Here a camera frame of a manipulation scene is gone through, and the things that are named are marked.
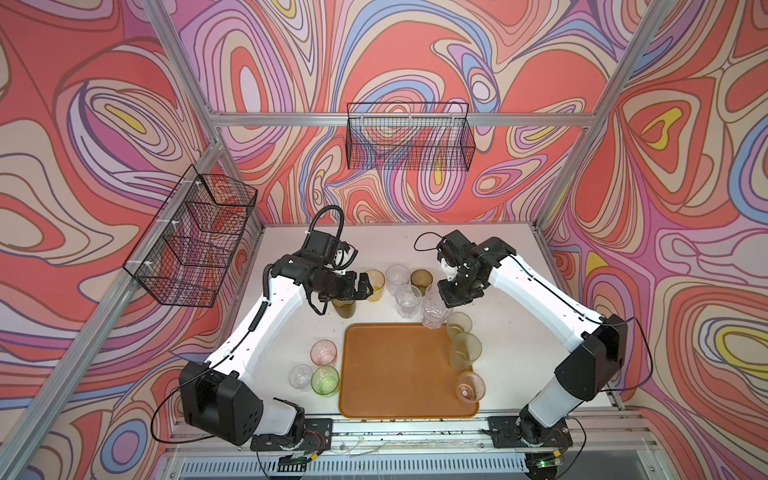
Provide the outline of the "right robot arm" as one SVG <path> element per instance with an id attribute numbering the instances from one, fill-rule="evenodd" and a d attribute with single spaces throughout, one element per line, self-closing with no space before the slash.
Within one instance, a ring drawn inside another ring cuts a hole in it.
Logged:
<path id="1" fill-rule="evenodd" d="M 516 426 L 527 442 L 539 443 L 559 421 L 601 393 L 624 366 L 628 321 L 570 298 L 504 240 L 491 237 L 477 244 L 454 230 L 441 238 L 436 251 L 446 275 L 438 292 L 447 307 L 470 304 L 494 287 L 535 315 L 568 352 L 553 378 L 520 411 Z"/>

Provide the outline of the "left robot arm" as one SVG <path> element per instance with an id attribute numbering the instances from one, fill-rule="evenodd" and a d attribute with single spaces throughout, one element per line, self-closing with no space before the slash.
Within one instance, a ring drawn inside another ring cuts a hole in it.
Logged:
<path id="1" fill-rule="evenodd" d="M 202 363 L 190 362 L 179 376 L 182 412 L 187 424 L 213 437 L 241 446 L 255 435 L 288 433 L 298 409 L 280 407 L 258 396 L 263 387 L 255 374 L 288 320 L 311 296 L 333 300 L 365 300 L 374 293 L 369 275 L 342 273 L 285 255 L 265 267 L 262 296 L 230 337 Z"/>

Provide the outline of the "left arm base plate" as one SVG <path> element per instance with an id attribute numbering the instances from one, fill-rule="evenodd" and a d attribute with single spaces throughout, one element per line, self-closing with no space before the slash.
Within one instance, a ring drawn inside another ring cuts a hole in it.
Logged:
<path id="1" fill-rule="evenodd" d="M 333 420 L 327 417 L 298 420 L 286 434 L 259 434 L 250 450 L 256 452 L 322 453 L 332 444 Z"/>

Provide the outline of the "small pale green glass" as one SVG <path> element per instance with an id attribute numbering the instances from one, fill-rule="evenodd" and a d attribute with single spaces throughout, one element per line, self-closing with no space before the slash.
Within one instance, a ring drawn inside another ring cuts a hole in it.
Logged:
<path id="1" fill-rule="evenodd" d="M 470 333 L 473 328 L 473 322 L 466 313 L 455 311 L 447 317 L 445 327 L 447 337 L 453 341 L 460 334 Z"/>

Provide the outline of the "tall pale green glass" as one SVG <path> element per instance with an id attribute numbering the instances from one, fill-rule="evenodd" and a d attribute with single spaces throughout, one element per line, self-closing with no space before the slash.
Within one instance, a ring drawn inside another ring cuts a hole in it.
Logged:
<path id="1" fill-rule="evenodd" d="M 469 370 L 482 355 L 482 351 L 482 342 L 474 334 L 457 334 L 451 341 L 449 365 L 457 371 Z"/>

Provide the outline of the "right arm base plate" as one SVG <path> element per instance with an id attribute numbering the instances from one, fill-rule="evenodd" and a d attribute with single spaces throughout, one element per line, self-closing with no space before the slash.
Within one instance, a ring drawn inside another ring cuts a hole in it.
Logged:
<path id="1" fill-rule="evenodd" d="M 552 427 L 541 427 L 535 420 L 519 416 L 492 416 L 483 432 L 495 448 L 534 448 L 565 451 L 573 446 L 564 419 Z"/>

